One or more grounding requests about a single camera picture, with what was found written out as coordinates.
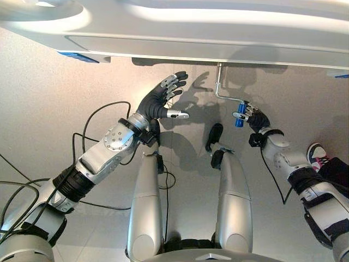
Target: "pink sneaker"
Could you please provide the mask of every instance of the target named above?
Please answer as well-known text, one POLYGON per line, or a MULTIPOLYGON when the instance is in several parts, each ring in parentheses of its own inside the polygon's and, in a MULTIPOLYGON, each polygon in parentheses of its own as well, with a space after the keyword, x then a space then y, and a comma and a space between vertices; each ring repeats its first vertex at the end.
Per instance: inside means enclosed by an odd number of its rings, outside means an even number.
POLYGON ((316 172, 330 160, 325 149, 319 143, 314 143, 308 147, 306 158, 316 172))

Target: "black joint ring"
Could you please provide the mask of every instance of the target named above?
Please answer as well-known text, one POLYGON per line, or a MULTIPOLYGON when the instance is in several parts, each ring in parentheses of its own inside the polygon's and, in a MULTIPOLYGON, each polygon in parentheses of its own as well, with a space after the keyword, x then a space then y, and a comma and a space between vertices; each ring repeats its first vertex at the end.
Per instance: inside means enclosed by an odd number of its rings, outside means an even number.
POLYGON ((118 123, 123 124, 128 129, 132 130, 132 132, 135 133, 136 136, 140 136, 142 134, 142 131, 139 128, 137 128, 131 122, 129 122, 128 120, 126 120, 124 118, 120 118, 118 123))
POLYGON ((285 136, 284 132, 282 132, 279 129, 272 129, 272 130, 267 131, 265 134, 263 134, 263 139, 261 141, 262 142, 262 148, 266 145, 268 136, 275 135, 275 134, 280 134, 280 135, 285 136))

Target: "silver robot leg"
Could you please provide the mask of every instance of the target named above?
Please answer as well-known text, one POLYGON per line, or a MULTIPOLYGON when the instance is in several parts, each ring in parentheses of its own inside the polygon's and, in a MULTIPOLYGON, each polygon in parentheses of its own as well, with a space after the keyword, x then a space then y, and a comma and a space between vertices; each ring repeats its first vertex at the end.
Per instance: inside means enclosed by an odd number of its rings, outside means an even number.
POLYGON ((237 157, 215 143, 216 150, 225 151, 220 171, 219 203, 215 241, 223 249, 252 252, 253 231, 251 197, 246 177, 237 157))
POLYGON ((132 262, 161 253, 163 245, 157 152, 157 143, 145 148, 136 182, 127 242, 127 252, 132 262))

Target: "black cable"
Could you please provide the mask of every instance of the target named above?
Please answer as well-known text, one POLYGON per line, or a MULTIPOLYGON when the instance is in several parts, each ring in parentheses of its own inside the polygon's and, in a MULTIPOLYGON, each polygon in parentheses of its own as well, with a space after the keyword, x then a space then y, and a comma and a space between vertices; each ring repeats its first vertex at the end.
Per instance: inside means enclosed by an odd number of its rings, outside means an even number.
MULTIPOLYGON (((49 178, 40 178, 40 179, 36 179, 36 180, 32 180, 32 181, 29 181, 28 183, 26 184, 32 184, 32 183, 36 183, 36 182, 41 182, 41 181, 47 181, 47 180, 50 180, 49 178)), ((7 209, 9 208, 11 202, 14 200, 14 198, 18 195, 18 193, 23 189, 25 188, 25 186, 21 186, 19 189, 17 189, 12 195, 11 197, 9 198, 9 200, 7 201, 4 209, 2 210, 1 212, 1 216, 0 216, 0 228, 2 228, 3 224, 4 224, 4 221, 5 221, 5 215, 6 215, 6 212, 7 212, 7 209)))
POLYGON ((291 194, 291 192, 292 192, 292 187, 288 190, 288 193, 287 193, 286 198, 284 198, 284 195, 283 195, 282 192, 281 192, 281 189, 280 189, 280 187, 279 187, 279 184, 277 183, 277 181, 276 181, 276 179, 275 179, 275 177, 274 177, 272 171, 270 170, 270 168, 269 168, 269 166, 268 166, 266 160, 264 159, 264 155, 263 155, 263 151, 262 151, 262 148, 261 148, 261 147, 260 147, 260 150, 261 150, 261 156, 262 156, 263 162, 264 162, 264 164, 266 165, 266 167, 267 167, 269 173, 271 174, 271 176, 272 176, 272 178, 273 178, 273 180, 274 180, 274 182, 275 182, 276 187, 278 188, 278 191, 279 191, 280 196, 281 196, 281 199, 282 199, 282 203, 285 205, 286 202, 287 202, 287 200, 288 200, 288 197, 290 196, 290 194, 291 194))
POLYGON ((21 171, 19 171, 10 161, 8 161, 2 154, 0 154, 0 157, 5 160, 6 163, 8 163, 14 170, 16 170, 21 176, 23 176, 28 181, 31 181, 29 177, 27 177, 25 174, 23 174, 21 171))
MULTIPOLYGON (((81 136, 81 137, 83 137, 83 135, 82 134, 80 134, 80 133, 74 133, 73 135, 72 135, 72 137, 71 137, 71 149, 72 149, 72 151, 73 151, 73 165, 75 165, 75 163, 76 163, 76 154, 75 154, 75 136, 76 135, 79 135, 79 136, 81 136)), ((93 139, 93 138, 89 138, 89 137, 87 137, 87 136, 85 136, 85 138, 86 139, 88 139, 88 140, 91 140, 91 141, 94 141, 94 142, 99 142, 98 140, 96 140, 96 139, 93 139)))
POLYGON ((25 232, 25 231, 29 230, 30 228, 32 228, 35 225, 35 223, 40 219, 41 215, 44 213, 44 211, 45 211, 46 207, 48 206, 48 204, 49 204, 50 200, 52 199, 52 197, 59 190, 59 188, 62 186, 62 184, 67 180, 67 178, 69 177, 69 175, 71 174, 71 172, 73 171, 74 168, 75 168, 74 165, 69 167, 70 170, 67 171, 66 175, 63 177, 61 182, 52 191, 52 193, 50 194, 49 198, 45 201, 44 206, 42 207, 42 209, 40 210, 39 214, 34 219, 34 221, 27 228, 19 230, 20 232, 25 232))
POLYGON ((85 135, 86 135, 86 129, 87 129, 87 126, 88 126, 88 123, 90 122, 91 118, 100 110, 102 110, 103 108, 106 108, 107 106, 110 106, 110 105, 116 105, 116 104, 128 104, 129 105, 129 108, 127 110, 127 118, 129 118, 129 115, 130 115, 130 110, 131 110, 131 104, 127 101, 118 101, 118 102, 113 102, 113 103, 109 103, 109 104, 106 104, 104 106, 101 106, 99 109, 95 110, 87 119, 86 123, 85 123, 85 126, 83 127, 83 132, 82 132, 82 152, 85 153, 85 135))
POLYGON ((167 167, 164 165, 164 168, 166 169, 166 202, 167 202, 167 208, 166 208, 166 227, 165 227, 165 242, 167 241, 167 226, 169 224, 169 186, 167 184, 167 179, 169 177, 169 171, 167 167))
POLYGON ((159 189, 162 189, 162 190, 170 189, 170 188, 174 187, 175 184, 176 184, 176 177, 175 177, 175 175, 173 173, 171 173, 171 172, 165 172, 165 173, 171 175, 173 177, 173 179, 174 179, 174 182, 169 187, 161 187, 161 186, 159 186, 159 189))
POLYGON ((123 211, 123 210, 129 210, 131 209, 131 207, 114 207, 114 206, 104 206, 104 205, 99 205, 99 204, 94 204, 94 203, 90 203, 90 202, 85 202, 85 201, 80 201, 80 203, 84 203, 86 205, 90 205, 90 206, 97 206, 97 207, 103 207, 105 209, 113 209, 113 210, 118 210, 118 211, 123 211))
POLYGON ((7 230, 7 232, 0 239, 0 245, 1 245, 7 239, 7 237, 13 233, 16 226, 22 221, 22 219, 27 215, 27 213, 30 211, 30 209, 35 205, 35 203, 37 202, 37 200, 39 198, 39 191, 35 187, 30 186, 29 184, 10 182, 10 181, 0 181, 0 184, 13 184, 16 186, 28 187, 35 192, 35 198, 32 201, 32 203, 29 205, 29 207, 25 210, 25 212, 16 220, 16 222, 9 228, 9 230, 7 230))
POLYGON ((141 143, 138 142, 138 144, 136 145, 135 150, 133 151, 133 154, 132 154, 130 160, 128 160, 128 162, 126 162, 125 164, 120 162, 120 165, 128 165, 129 163, 131 163, 131 161, 132 161, 133 158, 135 157, 136 151, 137 151, 138 147, 140 146, 140 144, 141 144, 141 143))

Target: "black pants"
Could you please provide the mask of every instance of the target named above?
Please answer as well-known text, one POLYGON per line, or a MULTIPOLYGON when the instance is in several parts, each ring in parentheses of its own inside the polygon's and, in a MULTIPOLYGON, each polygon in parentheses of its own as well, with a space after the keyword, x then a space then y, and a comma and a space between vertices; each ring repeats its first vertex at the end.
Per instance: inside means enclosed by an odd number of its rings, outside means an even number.
MULTIPOLYGON (((324 179, 340 184, 346 188, 349 187, 349 166, 339 158, 332 158, 328 163, 323 165, 319 170, 324 179)), ((349 192, 347 189, 333 185, 340 193, 348 198, 349 192)))

